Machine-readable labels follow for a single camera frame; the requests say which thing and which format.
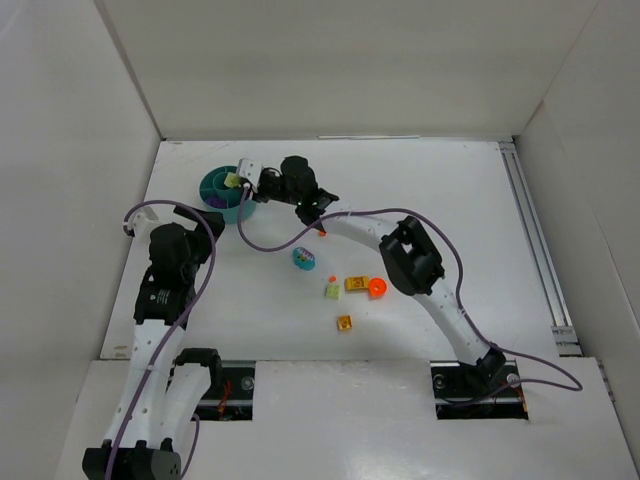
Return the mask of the pale green lego brick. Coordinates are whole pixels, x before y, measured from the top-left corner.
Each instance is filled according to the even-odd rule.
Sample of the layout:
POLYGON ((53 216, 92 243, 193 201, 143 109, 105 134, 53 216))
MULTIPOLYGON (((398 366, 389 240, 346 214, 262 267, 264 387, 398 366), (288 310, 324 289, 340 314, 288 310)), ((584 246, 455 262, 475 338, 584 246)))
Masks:
POLYGON ((325 297, 329 299, 339 300, 341 296, 341 287, 337 283, 328 283, 325 288, 325 297))
POLYGON ((228 189, 240 188, 242 186, 241 177, 234 172, 228 172, 223 181, 223 185, 228 189))

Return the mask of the purple lego piece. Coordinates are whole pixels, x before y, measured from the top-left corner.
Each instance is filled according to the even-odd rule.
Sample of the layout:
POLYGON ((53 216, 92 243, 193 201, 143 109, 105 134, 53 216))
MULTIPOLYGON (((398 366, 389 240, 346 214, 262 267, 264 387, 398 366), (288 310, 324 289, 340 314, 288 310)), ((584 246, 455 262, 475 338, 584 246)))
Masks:
POLYGON ((205 200, 205 203, 213 209, 225 210, 227 209, 227 202, 216 195, 211 195, 205 200))

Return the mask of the teal egg-shaped lego piece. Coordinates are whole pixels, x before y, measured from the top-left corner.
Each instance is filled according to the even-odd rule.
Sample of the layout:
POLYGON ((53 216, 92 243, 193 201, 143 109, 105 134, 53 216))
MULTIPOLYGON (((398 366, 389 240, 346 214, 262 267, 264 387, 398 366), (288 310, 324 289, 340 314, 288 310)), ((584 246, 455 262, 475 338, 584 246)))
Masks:
POLYGON ((311 271, 316 266, 316 258, 314 254, 301 246, 293 249, 292 259, 294 265, 304 271, 311 271))

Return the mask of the yellow lego brick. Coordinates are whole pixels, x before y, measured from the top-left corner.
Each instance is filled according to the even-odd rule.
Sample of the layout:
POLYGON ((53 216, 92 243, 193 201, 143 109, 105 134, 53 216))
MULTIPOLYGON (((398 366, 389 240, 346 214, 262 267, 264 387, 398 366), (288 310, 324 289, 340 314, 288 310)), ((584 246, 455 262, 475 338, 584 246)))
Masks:
POLYGON ((367 276, 351 276, 344 281, 346 292, 361 292, 369 289, 369 278, 367 276))

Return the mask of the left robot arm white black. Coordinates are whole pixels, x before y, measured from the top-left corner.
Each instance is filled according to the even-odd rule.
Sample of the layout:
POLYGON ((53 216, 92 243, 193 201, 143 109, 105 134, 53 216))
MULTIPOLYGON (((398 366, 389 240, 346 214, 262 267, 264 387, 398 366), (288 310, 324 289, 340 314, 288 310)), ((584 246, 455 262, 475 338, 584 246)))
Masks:
POLYGON ((204 394, 222 379, 212 348, 183 348, 188 317, 206 286, 196 277, 212 267, 224 231, 221 214, 174 203, 188 229, 163 223, 150 203, 132 208, 124 232, 148 244, 150 264, 134 306, 132 352, 124 391, 102 444, 84 452, 89 479, 181 479, 191 461, 179 444, 204 394))

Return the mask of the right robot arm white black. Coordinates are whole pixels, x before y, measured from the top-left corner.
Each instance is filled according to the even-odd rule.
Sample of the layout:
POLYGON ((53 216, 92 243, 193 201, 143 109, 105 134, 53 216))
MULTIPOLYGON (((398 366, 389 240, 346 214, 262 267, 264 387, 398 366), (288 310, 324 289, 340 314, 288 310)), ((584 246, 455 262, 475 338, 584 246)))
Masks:
POLYGON ((308 160, 285 158, 279 169, 248 160, 239 166, 245 196, 266 203, 290 204, 301 222, 380 253, 387 277, 396 290, 418 302, 449 341, 458 361, 449 381, 453 401, 478 403, 493 393, 506 360, 472 325, 461 306, 459 291, 445 280, 443 258, 416 213, 396 223, 382 211, 355 211, 318 186, 308 160))

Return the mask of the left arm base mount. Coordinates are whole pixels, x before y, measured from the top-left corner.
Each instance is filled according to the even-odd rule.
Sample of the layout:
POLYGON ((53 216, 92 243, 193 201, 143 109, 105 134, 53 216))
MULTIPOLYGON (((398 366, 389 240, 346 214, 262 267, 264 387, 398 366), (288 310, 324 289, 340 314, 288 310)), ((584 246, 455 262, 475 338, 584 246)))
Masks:
POLYGON ((204 368, 210 376, 210 386, 195 409, 201 421, 252 420, 255 361, 222 360, 216 349, 185 348, 174 361, 173 369, 187 364, 204 368))

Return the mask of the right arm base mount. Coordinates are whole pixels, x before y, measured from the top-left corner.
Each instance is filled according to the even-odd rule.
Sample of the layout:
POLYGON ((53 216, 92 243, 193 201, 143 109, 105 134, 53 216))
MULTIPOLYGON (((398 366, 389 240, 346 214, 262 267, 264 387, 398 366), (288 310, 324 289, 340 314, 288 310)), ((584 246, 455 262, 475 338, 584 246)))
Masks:
POLYGON ((526 400, 514 361, 508 361, 495 380, 475 380, 458 362, 430 364, 438 420, 528 420, 526 400))

